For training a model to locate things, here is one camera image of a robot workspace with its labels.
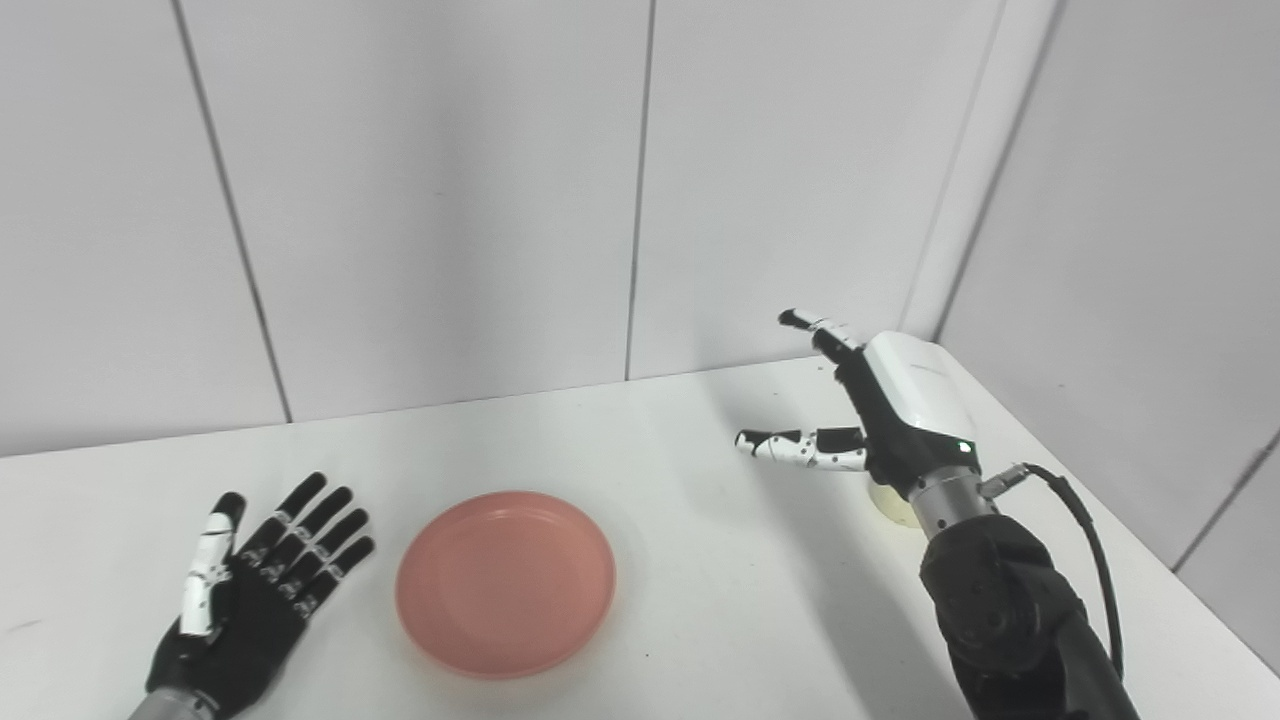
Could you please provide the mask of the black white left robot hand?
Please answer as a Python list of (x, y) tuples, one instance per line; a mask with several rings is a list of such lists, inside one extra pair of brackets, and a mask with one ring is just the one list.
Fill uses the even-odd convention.
[(246, 506), (229, 491), (206, 516), (134, 717), (233, 719), (253, 707), (314, 615), (375, 550), (355, 492), (320, 471), (238, 539)]

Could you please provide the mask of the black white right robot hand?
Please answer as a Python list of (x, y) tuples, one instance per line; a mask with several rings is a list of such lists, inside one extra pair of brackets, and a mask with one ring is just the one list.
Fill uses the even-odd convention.
[(865, 471), (906, 501), (954, 478), (980, 483), (977, 425), (938, 345), (896, 331), (858, 343), (838, 323), (796, 307), (778, 322), (810, 334), (859, 423), (744, 429), (735, 438), (740, 452), (805, 469)]

